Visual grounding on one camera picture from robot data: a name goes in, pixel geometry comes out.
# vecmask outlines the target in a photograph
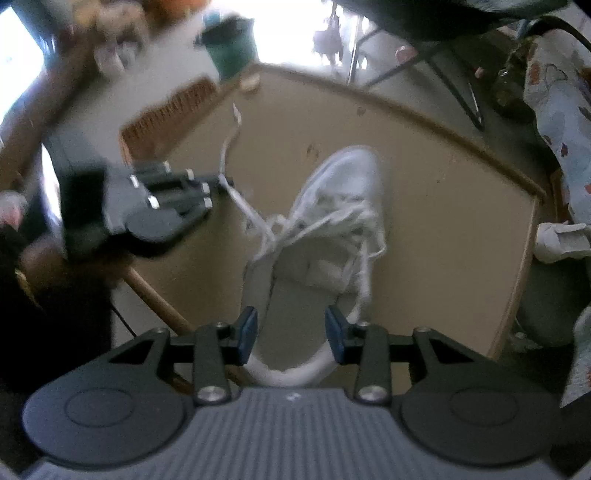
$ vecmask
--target black sleeve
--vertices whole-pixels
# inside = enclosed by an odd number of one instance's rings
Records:
[[[24,241],[0,230],[0,378],[15,392],[31,393],[111,347],[110,291],[92,278],[36,295],[21,290],[15,269]]]

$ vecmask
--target gray ribbed surface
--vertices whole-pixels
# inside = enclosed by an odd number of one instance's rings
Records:
[[[509,470],[456,466],[423,452],[383,408],[342,390],[245,389],[235,402],[199,410],[166,449],[111,471],[41,463],[30,480],[550,480],[542,462]]]

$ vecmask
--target black cable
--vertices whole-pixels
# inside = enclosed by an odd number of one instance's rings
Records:
[[[131,329],[131,327],[129,326],[129,324],[125,321],[125,319],[123,318],[123,315],[121,315],[121,313],[119,312],[119,310],[117,310],[115,308],[115,305],[111,304],[111,310],[113,310],[113,312],[115,313],[115,315],[117,315],[119,317],[119,320],[121,320],[121,323],[123,323],[123,325],[125,325],[125,328],[127,328],[127,331],[129,333],[131,333],[131,336],[133,337],[137,337],[137,334]]]

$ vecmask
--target person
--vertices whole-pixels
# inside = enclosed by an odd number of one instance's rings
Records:
[[[69,264],[49,233],[19,230],[26,201],[0,194],[0,459],[22,471],[40,456],[21,425],[29,395],[111,348],[111,288],[131,257]]]

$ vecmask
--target hand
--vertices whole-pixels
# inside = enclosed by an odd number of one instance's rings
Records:
[[[81,264],[70,264],[62,257],[49,234],[37,239],[21,254],[21,271],[33,291],[72,284],[77,278],[94,277],[114,287],[128,271],[133,257],[129,253],[111,252]]]

